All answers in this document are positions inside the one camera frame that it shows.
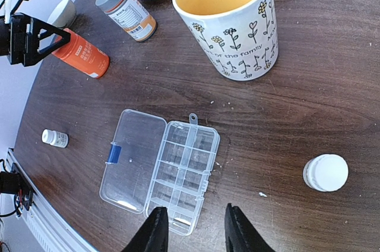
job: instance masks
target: white dish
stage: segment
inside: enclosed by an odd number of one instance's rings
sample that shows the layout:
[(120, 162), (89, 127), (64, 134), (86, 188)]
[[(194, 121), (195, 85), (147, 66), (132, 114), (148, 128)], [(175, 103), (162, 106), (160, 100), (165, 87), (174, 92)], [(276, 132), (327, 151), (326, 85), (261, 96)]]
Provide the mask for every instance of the white dish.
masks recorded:
[(77, 11), (72, 0), (62, 0), (51, 13), (47, 23), (64, 29), (69, 27), (77, 17)]

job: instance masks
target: plastic pill organizer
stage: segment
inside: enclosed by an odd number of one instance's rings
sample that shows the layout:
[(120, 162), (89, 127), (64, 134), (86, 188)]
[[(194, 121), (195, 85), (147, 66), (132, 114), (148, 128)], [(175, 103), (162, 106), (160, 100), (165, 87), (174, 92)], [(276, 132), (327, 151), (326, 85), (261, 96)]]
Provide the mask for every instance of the plastic pill organizer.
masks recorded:
[(220, 136), (210, 127), (170, 121), (126, 109), (122, 112), (100, 197), (115, 206), (148, 217), (167, 208), (169, 229), (189, 235), (197, 225)]

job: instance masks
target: white bottle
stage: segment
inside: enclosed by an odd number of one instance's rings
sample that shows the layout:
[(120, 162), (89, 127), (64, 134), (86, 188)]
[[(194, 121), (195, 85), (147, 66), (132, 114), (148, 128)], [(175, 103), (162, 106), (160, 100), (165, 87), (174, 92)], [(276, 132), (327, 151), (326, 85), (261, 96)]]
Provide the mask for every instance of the white bottle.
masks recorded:
[(347, 181), (349, 167), (335, 154), (323, 154), (310, 160), (303, 169), (305, 183), (317, 191), (337, 191)]
[(51, 146), (65, 148), (69, 143), (69, 137), (65, 133), (45, 129), (42, 132), (42, 142)]

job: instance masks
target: wooden table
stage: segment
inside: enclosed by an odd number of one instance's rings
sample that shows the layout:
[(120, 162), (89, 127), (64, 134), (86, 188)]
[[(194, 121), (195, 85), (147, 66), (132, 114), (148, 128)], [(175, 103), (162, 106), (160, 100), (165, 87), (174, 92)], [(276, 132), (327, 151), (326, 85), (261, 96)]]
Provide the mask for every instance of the wooden table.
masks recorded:
[[(195, 112), (221, 145), (194, 233), (170, 234), (170, 251), (225, 251), (224, 210), (239, 206), (276, 251), (380, 248), (380, 32), (378, 0), (275, 0), (280, 57), (250, 82), (223, 78), (171, 0), (142, 2), (159, 23), (136, 43), (95, 6), (77, 0), (73, 30), (111, 57), (99, 80), (54, 57), (30, 93), (16, 158), (74, 229), (100, 251), (121, 251), (144, 221), (100, 199), (120, 113), (166, 120)], [(69, 134), (66, 149), (43, 129)], [(303, 182), (306, 162), (342, 155), (347, 184), (319, 193)], [(268, 197), (261, 197), (259, 192)]]

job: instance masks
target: orange bottle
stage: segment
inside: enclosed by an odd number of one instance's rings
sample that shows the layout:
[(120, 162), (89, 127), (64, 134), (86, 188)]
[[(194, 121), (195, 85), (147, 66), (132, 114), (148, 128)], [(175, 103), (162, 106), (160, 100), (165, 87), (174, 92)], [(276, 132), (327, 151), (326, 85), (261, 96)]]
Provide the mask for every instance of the orange bottle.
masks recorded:
[(90, 77), (100, 78), (104, 75), (109, 66), (109, 57), (69, 28), (65, 31), (71, 34), (71, 40), (54, 51), (53, 55)]

